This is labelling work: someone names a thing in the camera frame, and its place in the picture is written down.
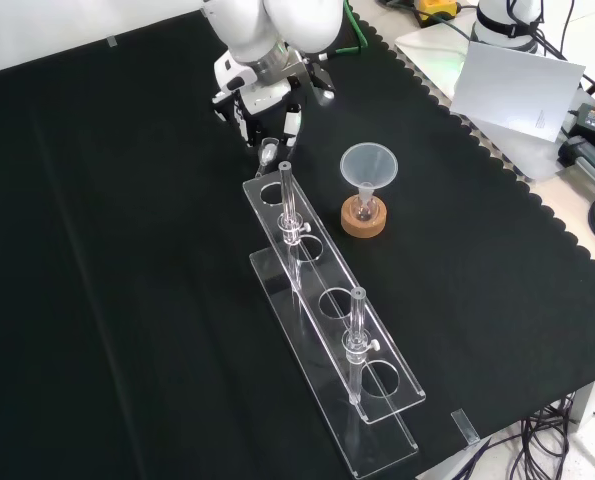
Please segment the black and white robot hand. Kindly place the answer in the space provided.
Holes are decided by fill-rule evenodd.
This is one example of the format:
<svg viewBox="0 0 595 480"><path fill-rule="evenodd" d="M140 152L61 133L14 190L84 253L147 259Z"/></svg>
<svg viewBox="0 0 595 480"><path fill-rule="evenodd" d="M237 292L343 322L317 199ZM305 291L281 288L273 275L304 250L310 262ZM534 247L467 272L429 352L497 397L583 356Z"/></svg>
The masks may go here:
<svg viewBox="0 0 595 480"><path fill-rule="evenodd" d="M281 68L267 69L268 84L263 73L254 67L239 64L231 53L224 53L214 64L219 91L212 100L214 113L223 122L236 126L245 144L253 148L266 136L262 116L278 108L285 111L280 143L292 150L302 126L301 106L292 94L301 86L298 76L306 72L304 59L293 48L287 49L287 63Z"/></svg>

